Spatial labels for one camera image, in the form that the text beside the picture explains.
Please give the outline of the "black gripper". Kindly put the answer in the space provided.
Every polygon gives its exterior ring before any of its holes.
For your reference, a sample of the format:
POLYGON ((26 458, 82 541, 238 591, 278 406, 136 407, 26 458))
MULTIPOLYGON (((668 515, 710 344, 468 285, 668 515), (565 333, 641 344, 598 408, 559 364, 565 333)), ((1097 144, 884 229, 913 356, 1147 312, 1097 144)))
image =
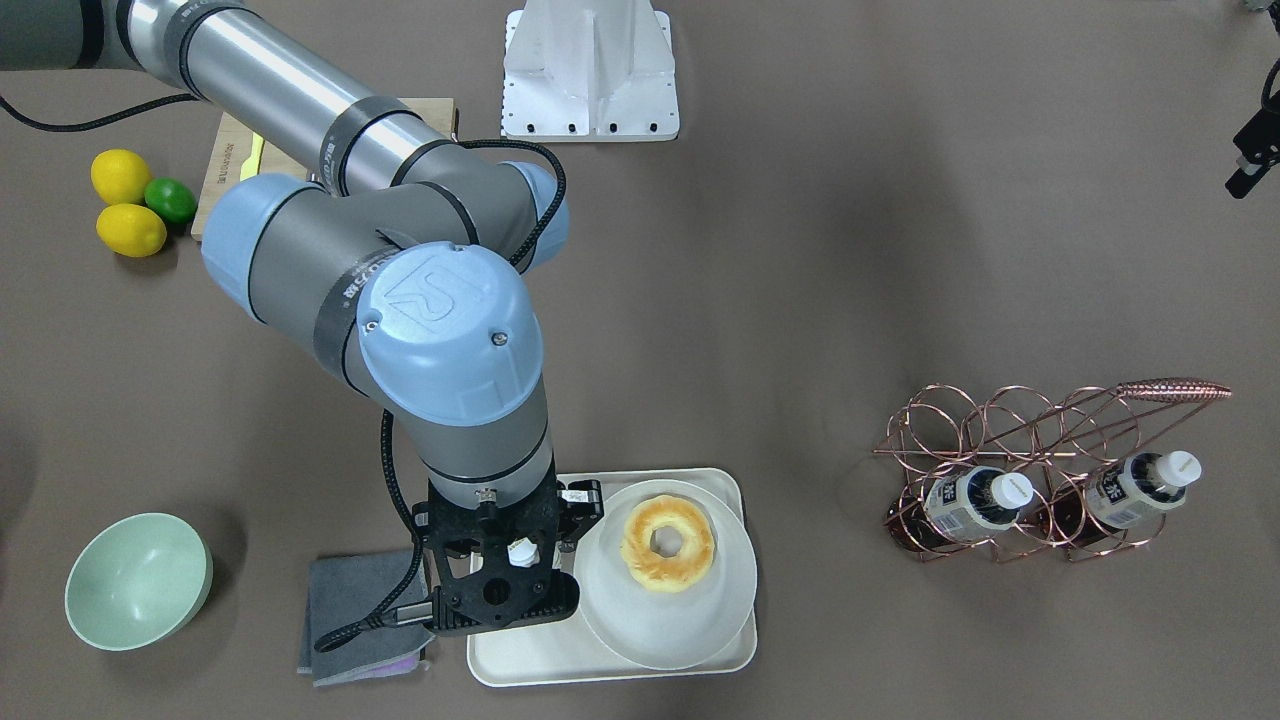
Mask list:
POLYGON ((579 607, 579 583, 553 566, 557 550, 572 552, 604 515, 599 480, 567 484, 545 478, 518 502, 463 509, 436 489, 419 505, 428 515, 424 542, 436 561, 429 616, 421 624, 435 635, 472 635, 508 628, 558 623, 579 607), (529 537, 540 559, 512 568, 507 547, 529 537))

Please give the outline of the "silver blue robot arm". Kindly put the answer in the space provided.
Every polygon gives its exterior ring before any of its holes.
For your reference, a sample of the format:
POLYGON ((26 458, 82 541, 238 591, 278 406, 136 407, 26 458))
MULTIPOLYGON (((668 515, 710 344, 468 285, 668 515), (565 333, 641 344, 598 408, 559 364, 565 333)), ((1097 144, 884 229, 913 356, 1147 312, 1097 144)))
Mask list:
POLYGON ((319 652, 384 626, 470 635, 557 623, 580 600, 553 564, 602 518, 563 488, 524 273, 567 236, 564 172, 492 164, 241 1, 5 1, 3 69, 129 69, 210 102, 315 174, 243 179, 201 234, 211 278, 384 411, 385 483, 408 579, 319 652))

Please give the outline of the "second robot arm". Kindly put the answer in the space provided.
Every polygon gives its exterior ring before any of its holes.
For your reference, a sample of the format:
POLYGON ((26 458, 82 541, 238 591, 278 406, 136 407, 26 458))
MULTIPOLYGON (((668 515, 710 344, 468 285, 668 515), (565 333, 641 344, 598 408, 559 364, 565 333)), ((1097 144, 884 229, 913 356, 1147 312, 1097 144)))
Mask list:
POLYGON ((1234 199, 1244 199, 1279 163, 1279 61, 1268 70, 1260 110, 1236 132, 1238 168, 1224 187, 1234 199))

